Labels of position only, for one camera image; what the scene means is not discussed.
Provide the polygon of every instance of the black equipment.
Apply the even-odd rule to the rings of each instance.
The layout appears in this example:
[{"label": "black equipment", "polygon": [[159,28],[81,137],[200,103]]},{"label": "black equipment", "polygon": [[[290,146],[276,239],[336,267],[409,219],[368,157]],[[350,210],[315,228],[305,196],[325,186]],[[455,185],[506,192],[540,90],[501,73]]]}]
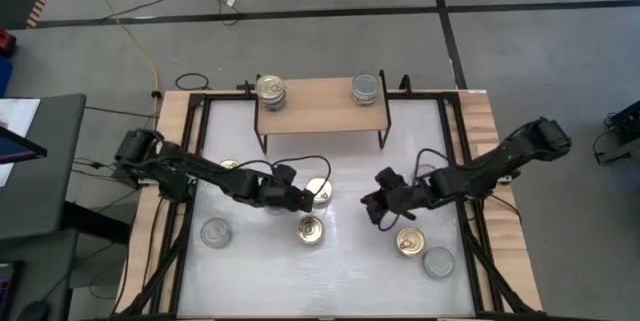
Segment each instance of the black equipment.
[{"label": "black equipment", "polygon": [[47,321],[49,304],[46,301],[34,301],[20,311],[18,321]]},{"label": "black equipment", "polygon": [[0,263],[0,320],[7,320],[20,270],[19,262]]},{"label": "black equipment", "polygon": [[595,143],[598,139],[596,139],[594,141],[596,161],[599,164],[607,164],[634,155],[640,159],[640,101],[617,114],[608,115],[604,123],[609,128],[609,131],[604,134],[613,133],[619,146],[606,152],[597,152]]},{"label": "black equipment", "polygon": [[[555,121],[540,118],[521,126],[497,148],[470,163],[415,175],[411,185],[387,167],[375,177],[380,189],[363,197],[361,202],[367,205],[369,218],[378,227],[389,211],[398,217],[415,220],[416,217],[410,210],[422,207],[432,210],[451,202],[484,199],[496,187],[498,179],[505,176],[515,178],[520,174],[518,168],[529,161],[553,161],[566,155],[570,148],[571,139],[560,126]],[[511,289],[483,251],[468,222],[463,224],[462,240],[473,250],[514,312],[544,315],[527,306]]]},{"label": "black equipment", "polygon": [[311,191],[291,185],[296,170],[290,166],[278,164],[272,168],[272,175],[245,168],[227,169],[183,151],[180,145],[164,141],[157,131],[127,132],[115,159],[118,168],[131,181],[156,180],[160,196],[174,202],[193,200],[196,178],[220,187],[234,200],[253,207],[276,206],[292,212],[311,212],[313,206]]}]

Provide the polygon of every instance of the computer monitor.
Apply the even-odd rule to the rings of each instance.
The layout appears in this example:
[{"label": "computer monitor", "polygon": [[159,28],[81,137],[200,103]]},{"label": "computer monitor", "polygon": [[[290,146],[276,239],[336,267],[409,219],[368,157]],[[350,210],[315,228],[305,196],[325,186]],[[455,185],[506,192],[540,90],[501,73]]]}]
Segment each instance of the computer monitor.
[{"label": "computer monitor", "polygon": [[0,126],[0,165],[46,156],[45,148]]}]

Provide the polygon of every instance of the wooden board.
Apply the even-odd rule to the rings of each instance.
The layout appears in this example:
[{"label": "wooden board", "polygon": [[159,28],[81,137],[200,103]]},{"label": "wooden board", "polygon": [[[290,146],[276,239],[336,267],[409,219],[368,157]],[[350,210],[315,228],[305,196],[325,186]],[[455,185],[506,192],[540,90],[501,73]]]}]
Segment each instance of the wooden board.
[{"label": "wooden board", "polygon": [[[209,91],[214,94],[241,94],[242,91]],[[473,157],[481,155],[498,144],[498,134],[489,103],[489,97],[484,91],[458,91],[464,116],[467,136],[471,147]],[[182,132],[184,129],[187,104],[190,92],[188,91],[169,91],[165,94],[162,112],[158,123],[158,130],[162,132],[169,141],[180,143]],[[456,129],[452,128],[454,141],[457,140]],[[515,205],[513,194],[510,187],[499,186],[495,190],[496,195]],[[130,240],[130,262],[127,265],[127,281],[123,290],[122,300],[117,308],[122,311],[126,308],[133,298],[140,292],[143,284],[143,275],[145,265],[147,263],[147,253],[149,250],[149,237],[151,234],[151,225],[153,223],[153,214],[159,202],[157,196],[157,188],[149,187],[142,191],[140,202],[138,204],[138,216],[133,225],[133,233]],[[487,201],[484,210],[485,219],[487,220],[487,228],[491,249],[493,252],[496,267],[509,282],[511,287],[521,296],[521,298],[529,306],[534,309],[541,309],[540,298],[538,296],[537,287],[531,270],[531,263],[527,253],[526,244],[522,228],[518,222],[517,216],[505,206]],[[166,221],[166,213],[160,215],[155,227],[155,237],[152,246],[151,264],[147,278],[153,274],[155,270],[155,261],[160,250],[160,242],[162,232]],[[492,308],[490,303],[491,297],[488,289],[488,281],[486,273],[479,267],[481,294],[488,310]],[[173,272],[170,271],[165,280],[165,287],[162,293],[162,302],[160,310],[168,311],[170,288],[173,281]]]},{"label": "wooden board", "polygon": [[373,131],[387,128],[382,83],[369,106],[351,99],[351,78],[285,80],[287,106],[270,112],[259,105],[261,135],[307,132]]}]

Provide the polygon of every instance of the yellow cable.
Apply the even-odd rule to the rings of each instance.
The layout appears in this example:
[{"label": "yellow cable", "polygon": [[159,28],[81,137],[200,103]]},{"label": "yellow cable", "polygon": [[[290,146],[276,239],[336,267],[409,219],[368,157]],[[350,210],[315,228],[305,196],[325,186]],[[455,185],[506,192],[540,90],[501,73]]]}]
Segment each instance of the yellow cable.
[{"label": "yellow cable", "polygon": [[[135,44],[140,49],[140,52],[142,53],[142,56],[144,56],[144,58],[147,60],[147,63],[149,64],[149,67],[151,67],[151,71],[153,71],[153,90],[154,91],[159,91],[159,89],[160,89],[160,81],[158,79],[158,71],[156,70],[155,63],[153,62],[153,60],[149,56],[149,53],[142,46],[142,44],[140,44],[140,41],[138,41],[138,39],[135,36],[133,36],[131,31],[129,31],[129,29],[126,28],[122,24],[122,22],[120,22],[120,18],[118,17],[118,13],[113,8],[113,6],[111,6],[111,2],[109,2],[109,0],[104,0],[104,2],[107,4],[107,6],[109,6],[109,9],[111,9],[111,13],[113,14],[113,18],[116,20],[116,23],[118,24],[118,26],[122,27],[122,29],[127,33],[127,35],[129,35],[131,40],[133,40],[133,42],[135,42]],[[158,108],[158,99],[154,97],[153,98],[153,113],[152,113],[152,115],[156,115],[157,114],[157,108]],[[156,127],[157,127],[157,118],[154,117],[153,118],[153,129],[155,130]]]}]

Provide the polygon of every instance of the silver can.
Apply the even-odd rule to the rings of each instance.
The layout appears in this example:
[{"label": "silver can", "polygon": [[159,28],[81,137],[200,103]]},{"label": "silver can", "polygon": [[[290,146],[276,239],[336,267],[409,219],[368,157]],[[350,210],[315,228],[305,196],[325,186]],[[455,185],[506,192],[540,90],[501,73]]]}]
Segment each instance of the silver can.
[{"label": "silver can", "polygon": [[284,82],[277,76],[265,75],[256,82],[256,94],[269,111],[280,111],[287,104]]},{"label": "silver can", "polygon": [[329,206],[331,194],[333,193],[331,181],[324,177],[314,177],[307,182],[307,186],[305,188],[315,195],[313,198],[313,208],[319,209]]},{"label": "silver can", "polygon": [[225,220],[214,217],[202,225],[200,239],[211,248],[223,248],[231,240],[231,227]]},{"label": "silver can", "polygon": [[315,216],[306,216],[298,223],[298,237],[307,245],[315,245],[322,240],[324,225]]},{"label": "silver can", "polygon": [[368,106],[376,102],[378,98],[378,78],[361,73],[351,81],[351,98],[360,106]]},{"label": "silver can", "polygon": [[224,160],[220,162],[220,166],[229,170],[238,167],[238,165],[239,165],[238,161],[235,161],[235,160]]},{"label": "silver can", "polygon": [[424,234],[416,228],[408,227],[400,230],[396,238],[396,246],[403,255],[414,257],[421,254],[427,246]]},{"label": "silver can", "polygon": [[449,277],[456,268],[453,255],[444,247],[432,247],[427,250],[422,265],[427,274],[436,279]]}]

